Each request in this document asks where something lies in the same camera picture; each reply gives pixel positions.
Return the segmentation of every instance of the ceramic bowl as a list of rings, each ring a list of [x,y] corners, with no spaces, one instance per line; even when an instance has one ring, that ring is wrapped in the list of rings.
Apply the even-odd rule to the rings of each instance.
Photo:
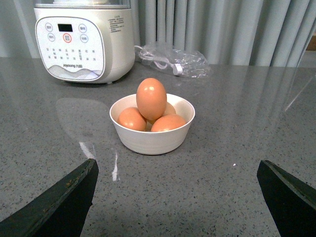
[[[167,101],[187,123],[177,129],[164,132],[140,132],[117,123],[120,113],[125,108],[137,107],[136,94],[123,97],[111,106],[111,120],[120,140],[126,147],[145,155],[160,155],[173,151],[183,143],[195,116],[194,107],[190,102],[176,95],[167,94]]]

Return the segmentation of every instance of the table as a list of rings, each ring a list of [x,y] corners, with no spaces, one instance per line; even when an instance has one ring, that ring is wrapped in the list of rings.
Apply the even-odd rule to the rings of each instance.
[[[79,84],[40,59],[0,58],[0,220],[95,158],[83,237],[279,236],[256,172],[268,159],[316,187],[315,73],[212,65],[186,79],[135,63],[112,84]],[[148,77],[196,110],[184,143],[159,156],[126,148],[109,116]]]

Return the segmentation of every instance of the plastic bag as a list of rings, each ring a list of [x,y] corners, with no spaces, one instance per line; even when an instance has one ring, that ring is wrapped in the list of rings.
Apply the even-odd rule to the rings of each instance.
[[[164,42],[153,42],[144,47],[135,46],[136,60],[161,72],[186,78],[205,78],[211,67],[198,51],[173,49]]]

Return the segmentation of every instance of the egg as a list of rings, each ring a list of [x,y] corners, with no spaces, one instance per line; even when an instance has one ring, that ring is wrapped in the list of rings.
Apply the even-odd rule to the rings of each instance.
[[[151,132],[164,132],[179,128],[186,124],[184,118],[177,114],[168,114],[160,117],[153,124]]]
[[[117,122],[123,127],[136,131],[145,131],[147,125],[146,119],[140,114],[136,107],[124,109],[118,116]]]
[[[169,102],[167,102],[166,109],[162,116],[169,115],[169,114],[176,114],[176,110]],[[148,122],[151,124],[154,124],[156,120],[149,120]]]
[[[155,78],[143,80],[136,92],[137,108],[148,120],[156,120],[165,112],[167,93],[163,84]]]

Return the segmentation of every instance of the white appliance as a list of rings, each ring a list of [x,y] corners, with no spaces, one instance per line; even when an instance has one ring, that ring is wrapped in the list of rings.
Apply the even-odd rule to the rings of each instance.
[[[47,71],[112,83],[135,61],[130,0],[35,0],[36,39]]]

